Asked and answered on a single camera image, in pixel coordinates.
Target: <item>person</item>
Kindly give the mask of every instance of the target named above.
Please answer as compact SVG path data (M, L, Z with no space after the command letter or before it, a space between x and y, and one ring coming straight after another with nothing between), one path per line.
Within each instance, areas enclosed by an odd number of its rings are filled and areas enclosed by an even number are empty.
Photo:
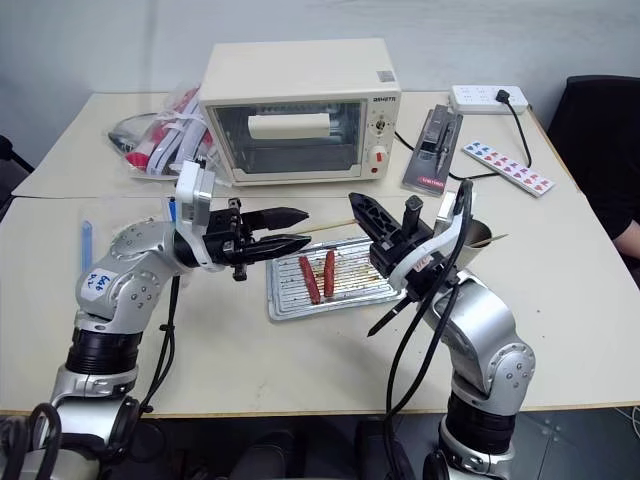
M585 195L640 287L640 118L620 130Z

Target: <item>black chair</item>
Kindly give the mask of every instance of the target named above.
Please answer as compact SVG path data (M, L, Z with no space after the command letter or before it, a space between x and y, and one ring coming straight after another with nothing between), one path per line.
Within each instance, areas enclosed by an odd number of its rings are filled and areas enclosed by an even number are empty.
M0 221L13 200L11 192L33 170L33 167L13 150L13 144L9 139L0 135Z
M569 77L547 132L580 189L622 129L640 114L640 78L611 75Z

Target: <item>robotic arm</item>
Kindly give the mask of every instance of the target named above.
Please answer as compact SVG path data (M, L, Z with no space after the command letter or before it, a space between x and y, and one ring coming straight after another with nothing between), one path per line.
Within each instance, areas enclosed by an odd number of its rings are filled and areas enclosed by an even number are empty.
M455 204L443 203L434 226L438 235L419 219L422 201L416 196L407 200L400 225L374 199L350 195L356 220L373 240L371 263L396 287L407 289L407 299L373 333L408 303L429 295L453 244L465 235L461 204L462 196L470 192L468 185L459 190ZM455 285L457 299L441 337L451 355L452 391L440 424L440 449L427 456L423 476L425 480L480 476L509 480L515 415L535 371L535 356L518 337L508 307L457 261L427 298L430 303L423 318L432 329L437 329Z
M299 235L253 238L255 230L286 228L308 217L297 209L241 213L239 199L231 199L229 208L210 212L213 175L185 163L176 225L145 221L127 227L78 280L72 345L51 396L60 420L55 467L37 473L46 463L42 447L54 441L50 422L40 422L35 450L17 468L21 479L94 479L101 461L125 452L142 413L140 403L128 395L138 376L138 345L170 278L197 266L210 271L231 266L233 278L245 280L248 264L293 253L311 240ZM17 478L9 462L1 467L3 479ZM15 472L15 462L11 467Z

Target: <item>person's arm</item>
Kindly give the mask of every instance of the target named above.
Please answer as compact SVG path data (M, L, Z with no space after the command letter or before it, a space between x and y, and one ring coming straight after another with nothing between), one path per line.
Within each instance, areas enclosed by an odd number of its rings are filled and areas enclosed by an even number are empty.
M625 231L613 239L613 244L620 253L640 260L640 225L638 222L632 220Z

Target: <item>toaster oven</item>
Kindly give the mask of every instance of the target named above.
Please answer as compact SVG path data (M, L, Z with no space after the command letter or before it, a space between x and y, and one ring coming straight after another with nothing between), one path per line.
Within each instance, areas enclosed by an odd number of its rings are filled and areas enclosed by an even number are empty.
M385 175L400 88L382 39L218 44L199 103L234 185Z

